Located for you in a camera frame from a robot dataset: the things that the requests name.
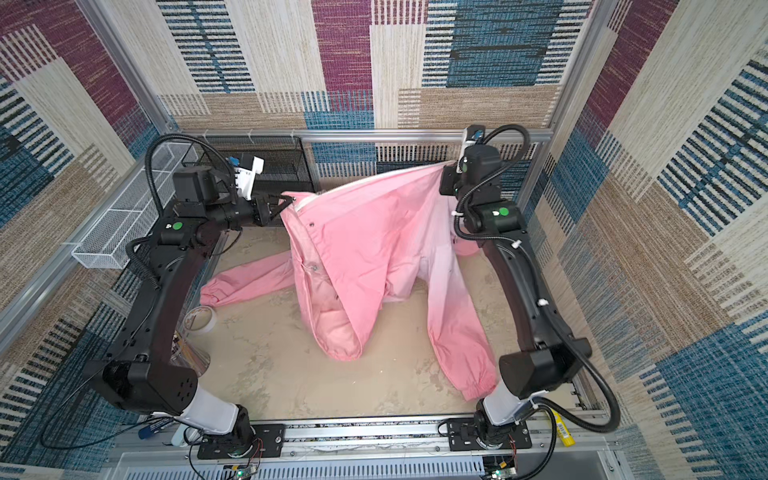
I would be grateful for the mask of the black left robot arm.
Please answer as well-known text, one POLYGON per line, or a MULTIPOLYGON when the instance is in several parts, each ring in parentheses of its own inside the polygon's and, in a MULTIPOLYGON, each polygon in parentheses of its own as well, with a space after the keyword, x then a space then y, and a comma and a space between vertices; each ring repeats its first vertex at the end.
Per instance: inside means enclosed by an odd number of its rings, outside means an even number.
POLYGON ((146 152, 144 170, 158 219, 148 235, 126 246, 142 280, 138 297, 104 359, 88 362, 83 375, 112 406, 170 417, 196 428, 222 454, 243 457, 256 442, 247 409, 202 388, 193 368, 173 364, 172 340, 188 292, 221 234, 268 226, 293 199, 241 192, 239 173, 228 158, 205 140, 181 133, 158 137, 146 152), (153 155, 168 141, 197 146, 210 161, 174 172, 174 195, 163 202, 154 181, 153 155))

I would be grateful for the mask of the pink hooded zip jacket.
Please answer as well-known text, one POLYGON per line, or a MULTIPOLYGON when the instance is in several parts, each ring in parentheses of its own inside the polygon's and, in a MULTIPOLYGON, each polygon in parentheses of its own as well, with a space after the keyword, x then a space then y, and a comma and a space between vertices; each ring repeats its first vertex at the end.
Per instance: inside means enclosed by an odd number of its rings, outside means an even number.
POLYGON ((439 191, 443 166, 368 177, 322 194, 296 192, 281 218, 287 252, 214 276, 200 292, 219 308, 294 287, 304 324, 331 358, 361 357, 379 310, 427 286, 427 333, 466 400, 497 385, 490 343, 459 267, 477 252, 453 228, 456 200, 439 191))

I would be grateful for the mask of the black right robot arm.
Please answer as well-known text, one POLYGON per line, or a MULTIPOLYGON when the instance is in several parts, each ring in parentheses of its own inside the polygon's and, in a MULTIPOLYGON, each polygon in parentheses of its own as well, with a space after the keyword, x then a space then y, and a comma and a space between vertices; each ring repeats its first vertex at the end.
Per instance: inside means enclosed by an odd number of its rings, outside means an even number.
POLYGON ((519 349, 499 358, 500 381, 482 398, 474 415, 478 444, 497 449, 538 411, 593 433, 611 433, 621 420, 619 402, 591 363, 592 348, 577 338, 560 314, 533 252, 524 215, 501 194, 501 178, 528 152, 529 131, 507 124, 492 131, 471 125, 459 159, 444 168, 440 192, 457 204, 454 233, 476 243, 490 261, 509 304, 519 349), (602 392, 609 417, 602 424, 583 420, 546 393, 586 370, 602 392))

